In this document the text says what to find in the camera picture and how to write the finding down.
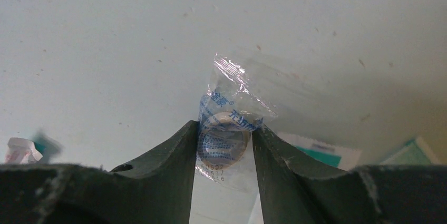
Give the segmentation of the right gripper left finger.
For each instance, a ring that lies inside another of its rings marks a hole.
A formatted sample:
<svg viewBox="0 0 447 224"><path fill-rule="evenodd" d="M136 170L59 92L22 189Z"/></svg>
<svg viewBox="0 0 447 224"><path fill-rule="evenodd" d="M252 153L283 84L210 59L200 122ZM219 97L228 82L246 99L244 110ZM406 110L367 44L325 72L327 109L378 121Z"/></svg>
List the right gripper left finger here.
<svg viewBox="0 0 447 224"><path fill-rule="evenodd" d="M1 223L188 223L198 122L111 171L1 165Z"/></svg>

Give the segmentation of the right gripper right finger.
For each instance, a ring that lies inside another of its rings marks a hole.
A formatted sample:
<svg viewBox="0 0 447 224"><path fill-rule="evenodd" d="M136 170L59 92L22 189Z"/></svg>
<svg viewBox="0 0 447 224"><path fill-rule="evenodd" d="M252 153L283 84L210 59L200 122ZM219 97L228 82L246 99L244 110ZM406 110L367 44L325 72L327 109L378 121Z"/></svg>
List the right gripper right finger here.
<svg viewBox="0 0 447 224"><path fill-rule="evenodd" d="M344 171L268 127L252 143L264 223L446 223L446 166L363 165Z"/></svg>

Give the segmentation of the tape roll clear bag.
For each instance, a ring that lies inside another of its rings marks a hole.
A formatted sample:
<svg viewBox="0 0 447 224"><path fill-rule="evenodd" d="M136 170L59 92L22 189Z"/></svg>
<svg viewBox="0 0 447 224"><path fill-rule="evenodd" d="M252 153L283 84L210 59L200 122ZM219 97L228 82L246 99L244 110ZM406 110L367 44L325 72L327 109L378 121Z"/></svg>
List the tape roll clear bag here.
<svg viewBox="0 0 447 224"><path fill-rule="evenodd" d="M252 133L277 117L261 73L259 63L249 56L214 56L199 102L197 174L226 184L245 170Z"/></svg>

